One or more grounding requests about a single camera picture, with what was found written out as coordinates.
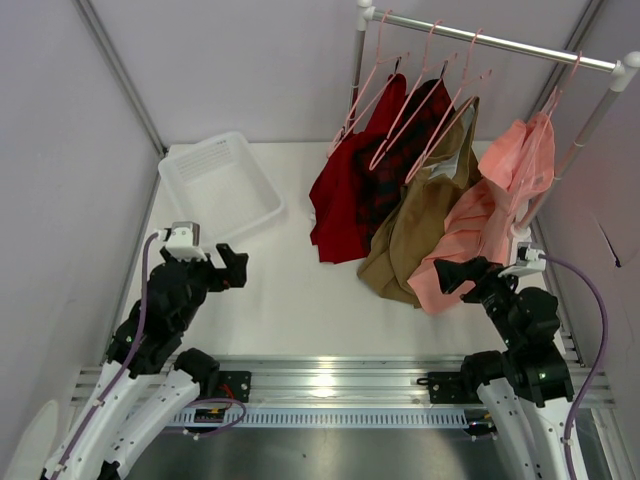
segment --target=brown jacket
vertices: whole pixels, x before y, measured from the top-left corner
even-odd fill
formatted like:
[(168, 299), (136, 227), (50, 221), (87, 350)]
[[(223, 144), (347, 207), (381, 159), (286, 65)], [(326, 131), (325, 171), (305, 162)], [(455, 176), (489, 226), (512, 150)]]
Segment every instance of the brown jacket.
[[(471, 149), (479, 99), (476, 97), (473, 119), (468, 129), (461, 118), (444, 136), (434, 153), (405, 185), (402, 200), (382, 223), (371, 241), (371, 253), (360, 265), (358, 277), (378, 295), (420, 307), (407, 280), (420, 262), (444, 235), (444, 219), (462, 194), (480, 180), (478, 161)], [(437, 175), (429, 178), (433, 168), (459, 152), (453, 178)]]

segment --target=white wall panel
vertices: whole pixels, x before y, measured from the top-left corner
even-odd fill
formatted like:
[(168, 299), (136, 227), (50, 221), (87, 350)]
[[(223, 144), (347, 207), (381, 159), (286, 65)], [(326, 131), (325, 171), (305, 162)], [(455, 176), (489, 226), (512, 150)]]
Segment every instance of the white wall panel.
[[(237, 129), (251, 141), (326, 140), (346, 114), (355, 0), (93, 0), (166, 144)], [(385, 0), (398, 14), (562, 48), (585, 0)], [(364, 75), (377, 23), (369, 27)], [(426, 34), (388, 27), (386, 54), (411, 50), (413, 81)], [(434, 61), (466, 44), (436, 38)], [(447, 84), (457, 88), (462, 61)], [(493, 68), (482, 88), (479, 139), (528, 113), (551, 64), (477, 47)], [(378, 79), (384, 84), (385, 73)]]
[(2, 2), (0, 44), (3, 476), (101, 358), (157, 158), (72, 2)]
[[(584, 53), (613, 59), (640, 50), (639, 16), (640, 4), (634, 0), (610, 2)], [(576, 75), (554, 117), (558, 155), (566, 151), (607, 84), (607, 75)], [(583, 268), (604, 295), (611, 317), (605, 368), (620, 407), (628, 449), (636, 456), (640, 451), (639, 112), (637, 77), (612, 107), (541, 215), (551, 252)], [(616, 267), (614, 252), (620, 267)], [(559, 280), (578, 343), (587, 359), (593, 361), (601, 336), (595, 301), (573, 275), (561, 271)]]

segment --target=white plastic basket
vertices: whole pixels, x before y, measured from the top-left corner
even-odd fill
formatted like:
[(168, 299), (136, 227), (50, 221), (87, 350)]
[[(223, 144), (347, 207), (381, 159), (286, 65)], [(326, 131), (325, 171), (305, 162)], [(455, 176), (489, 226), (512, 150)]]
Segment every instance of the white plastic basket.
[(284, 211), (284, 200), (247, 140), (229, 132), (160, 162), (162, 182), (183, 218), (200, 224), (200, 245), (246, 238)]

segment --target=white table surface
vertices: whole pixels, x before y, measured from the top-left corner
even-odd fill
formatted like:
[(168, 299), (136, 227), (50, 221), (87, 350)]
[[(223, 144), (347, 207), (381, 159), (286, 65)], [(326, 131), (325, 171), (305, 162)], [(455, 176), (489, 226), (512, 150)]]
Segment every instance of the white table surface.
[[(481, 154), (483, 147), (474, 149)], [(459, 304), (429, 316), (369, 290), (356, 276), (361, 260), (340, 265), (318, 262), (317, 249), (309, 239), (313, 207), (308, 193), (326, 163), (326, 143), (264, 143), (252, 144), (252, 148), (283, 193), (286, 213), (269, 230), (231, 243), (234, 251), (249, 254), (247, 285), (209, 294), (181, 350), (197, 347), (212, 355), (349, 357), (504, 350), (479, 305)], [(189, 219), (178, 216), (161, 183), (147, 235), (178, 220)], [(160, 247), (159, 243), (152, 245), (149, 271), (161, 262)], [(140, 296), (140, 262), (138, 258), (124, 318)], [(532, 285), (544, 288), (542, 275), (521, 280), (522, 287)]]

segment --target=pink hanger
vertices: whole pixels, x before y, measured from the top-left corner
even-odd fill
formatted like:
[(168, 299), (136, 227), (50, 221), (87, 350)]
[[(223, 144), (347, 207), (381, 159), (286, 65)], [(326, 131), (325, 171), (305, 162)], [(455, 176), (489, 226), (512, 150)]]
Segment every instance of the pink hanger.
[[(544, 130), (549, 126), (549, 123), (551, 123), (551, 116), (553, 115), (553, 113), (556, 111), (556, 108), (558, 107), (558, 104), (560, 103), (560, 98), (562, 97), (562, 95), (564, 94), (564, 92), (567, 89), (567, 86), (569, 85), (569, 83), (571, 82), (571, 80), (573, 79), (573, 76), (576, 74), (576, 71), (578, 70), (578, 66), (580, 65), (580, 59), (582, 58), (582, 50), (580, 50), (578, 52), (578, 56), (576, 58), (576, 62), (573, 65), (573, 68), (571, 69), (571, 73), (569, 74), (569, 77), (567, 78), (567, 80), (564, 82), (564, 84), (562, 85), (562, 89), (559, 89), (557, 86), (553, 89), (553, 91), (551, 92), (551, 95), (549, 95), (549, 100), (547, 101), (547, 103), (545, 104), (544, 107), (542, 107), (542, 112), (546, 114), (547, 118), (543, 127), (543, 132)], [(533, 149), (533, 154), (535, 154), (535, 152), (538, 150), (538, 147), (540, 146), (540, 142), (542, 141), (542, 135), (540, 135), (540, 138), (538, 139), (536, 146)], [(564, 164), (560, 164), (555, 168), (555, 172), (562, 172), (564, 169)], [(524, 172), (522, 175), (519, 175), (521, 177), (525, 177), (528, 174), (528, 169), (526, 172)], [(557, 176), (557, 173), (554, 173), (554, 178), (556, 180), (559, 180), (560, 177)]]
[(418, 157), (418, 159), (416, 160), (416, 162), (413, 164), (413, 167), (411, 167), (411, 170), (409, 171), (409, 173), (407, 174), (407, 178), (405, 179), (405, 183), (409, 183), (411, 181), (411, 179), (413, 179), (413, 177), (416, 175), (416, 173), (418, 173), (418, 171), (422, 168), (422, 165), (424, 164), (424, 162), (427, 160), (427, 158), (429, 158), (429, 155), (431, 155), (433, 153), (433, 151), (436, 149), (436, 147), (440, 144), (440, 142), (442, 141), (442, 139), (445, 137), (445, 135), (447, 134), (447, 132), (453, 127), (454, 123), (458, 120), (458, 118), (460, 118), (460, 116), (464, 113), (464, 111), (467, 109), (467, 107), (471, 104), (471, 102), (473, 101), (473, 98), (470, 98), (459, 110), (458, 112), (456, 112), (456, 115), (453, 117), (453, 120), (449, 123), (449, 126), (447, 127), (447, 129), (442, 133), (442, 135), (440, 135), (440, 137), (438, 138), (438, 140), (435, 142), (435, 144), (433, 144), (433, 141), (436, 139), (436, 137), (438, 136), (438, 133), (440, 131), (440, 129), (442, 128), (442, 126), (444, 125), (447, 116), (449, 115), (449, 112), (451, 111), (451, 109), (453, 108), (453, 106), (456, 103), (456, 100), (458, 99), (458, 97), (460, 96), (460, 94), (462, 93), (462, 90), (464, 90), (465, 88), (467, 88), (469, 85), (471, 85), (472, 83), (477, 82), (478, 80), (483, 80), (489, 76), (491, 76), (492, 70), (489, 69), (486, 72), (482, 73), (481, 75), (478, 75), (477, 77), (471, 79), (471, 80), (467, 80), (467, 76), (468, 76), (468, 72), (469, 72), (469, 62), (471, 60), (471, 53), (473, 51), (473, 46), (476, 43), (476, 40), (478, 39), (478, 35), (480, 35), (482, 33), (482, 29), (479, 29), (475, 36), (473, 37), (473, 40), (471, 40), (471, 45), (469, 46), (469, 50), (467, 51), (467, 61), (465, 63), (464, 66), (464, 70), (462, 72), (462, 83), (460, 84), (460, 88), (458, 88), (458, 91), (456, 92), (455, 96), (453, 97), (453, 99), (451, 100), (451, 105), (449, 105), (449, 108), (447, 108), (447, 111), (445, 112), (445, 114), (442, 117), (442, 120), (440, 120), (440, 123), (438, 124), (438, 126), (436, 127), (435, 132), (433, 133), (433, 135), (431, 136), (431, 138), (429, 139), (429, 142), (427, 143), (427, 146), (425, 147), (425, 149), (423, 150), (422, 154)]
[[(382, 41), (382, 25), (384, 24), (387, 16), (391, 12), (392, 12), (392, 10), (387, 10), (386, 12), (384, 12), (384, 16), (382, 17), (382, 20), (380, 20), (380, 27), (378, 28), (378, 46), (376, 47), (376, 63), (373, 65), (373, 69), (371, 70), (371, 73), (369, 74), (369, 77), (367, 78), (367, 81), (364, 83), (364, 86), (360, 90), (360, 94), (358, 95), (358, 98), (353, 103), (353, 106), (351, 107), (351, 110), (349, 110), (349, 113), (347, 113), (347, 118), (345, 119), (344, 124), (342, 125), (342, 128), (340, 128), (338, 133), (336, 133), (336, 136), (333, 137), (333, 140), (331, 141), (331, 146), (329, 147), (329, 150), (327, 152), (327, 156), (328, 157), (333, 155), (333, 152), (335, 152), (336, 149), (340, 146), (340, 144), (342, 143), (344, 138), (349, 133), (351, 133), (353, 131), (353, 129), (355, 128), (356, 124), (362, 119), (362, 117), (365, 115), (365, 113), (367, 113), (369, 108), (371, 108), (371, 106), (378, 99), (378, 97), (380, 97), (382, 95), (382, 93), (385, 91), (385, 89), (393, 81), (393, 79), (398, 74), (398, 67), (401, 65), (402, 59), (405, 56), (406, 57), (409, 56), (409, 52), (406, 52), (406, 53), (404, 53), (402, 55), (396, 55), (396, 56), (389, 57), (389, 58), (386, 58), (386, 59), (380, 59), (380, 44), (381, 44), (381, 41)], [(364, 96), (363, 94), (364, 94), (365, 90), (367, 89), (367, 87), (369, 86), (369, 83), (371, 82), (371, 79), (373, 78), (373, 75), (375, 74), (376, 70), (378, 69), (378, 67), (380, 65), (384, 65), (385, 63), (388, 63), (388, 62), (390, 62), (392, 60), (396, 61), (396, 69), (395, 69), (393, 75), (391, 77), (389, 77), (389, 79), (387, 80), (387, 83), (385, 83), (384, 86), (380, 89), (380, 91), (373, 97), (373, 99), (369, 102), (369, 104), (360, 113), (358, 118), (356, 118), (353, 121), (353, 123), (351, 124), (351, 126), (349, 128), (347, 128), (347, 125), (349, 124), (349, 120), (351, 118), (353, 118), (353, 116), (354, 116), (354, 114), (356, 112), (356, 108), (358, 108), (358, 104), (360, 103), (360, 100)]]
[[(429, 97), (431, 97), (431, 94), (436, 90), (436, 88), (438, 88), (438, 85), (440, 85), (440, 83), (442, 83), (442, 81), (444, 79), (444, 75), (446, 74), (446, 72), (448, 70), (449, 63), (455, 61), (455, 59), (458, 58), (458, 53), (456, 52), (453, 55), (451, 55), (444, 62), (441, 62), (441, 63), (439, 63), (437, 65), (433, 65), (431, 67), (427, 67), (427, 58), (428, 58), (428, 55), (429, 55), (429, 47), (431, 45), (431, 37), (433, 36), (433, 31), (435, 30), (435, 28), (438, 25), (440, 25), (441, 23), (442, 23), (442, 20), (438, 20), (437, 22), (435, 22), (433, 24), (433, 27), (431, 27), (431, 30), (429, 31), (429, 36), (427, 37), (427, 43), (425, 44), (425, 47), (424, 47), (424, 55), (422, 57), (422, 70), (420, 71), (420, 76), (418, 77), (418, 79), (414, 83), (413, 88), (411, 89), (411, 92), (409, 93), (409, 95), (407, 96), (406, 100), (404, 101), (404, 104), (402, 105), (402, 108), (400, 109), (400, 112), (398, 112), (398, 116), (393, 121), (393, 124), (391, 125), (391, 128), (389, 129), (389, 132), (387, 133), (386, 138), (382, 141), (382, 143), (378, 147), (378, 150), (376, 150), (375, 155), (371, 159), (371, 162), (369, 163), (369, 170), (373, 170), (374, 168), (376, 168), (378, 166), (378, 164), (382, 160), (382, 157), (384, 157), (384, 155), (387, 153), (387, 151), (395, 144), (395, 142), (398, 140), (398, 137), (402, 134), (404, 129), (407, 127), (407, 125), (411, 122), (411, 120), (413, 120), (413, 118), (420, 111), (422, 106), (427, 102)], [(422, 78), (424, 77), (424, 75), (428, 71), (434, 69), (435, 67), (439, 67), (439, 66), (441, 66), (443, 64), (445, 65), (445, 71), (440, 76), (440, 79), (438, 80), (438, 82), (429, 91), (429, 94), (422, 100), (420, 105), (418, 105), (418, 108), (416, 108), (416, 110), (413, 113), (413, 115), (411, 115), (411, 118), (404, 124), (402, 129), (395, 135), (395, 137), (393, 137), (393, 140), (391, 140), (391, 142), (389, 142), (389, 137), (391, 136), (391, 133), (393, 132), (393, 129), (396, 127), (396, 125), (400, 121), (400, 118), (402, 117), (403, 112), (405, 111), (405, 109), (407, 108), (407, 105), (409, 104), (409, 100), (411, 100), (411, 97), (413, 96), (413, 94), (417, 90), (418, 85), (422, 81)]]

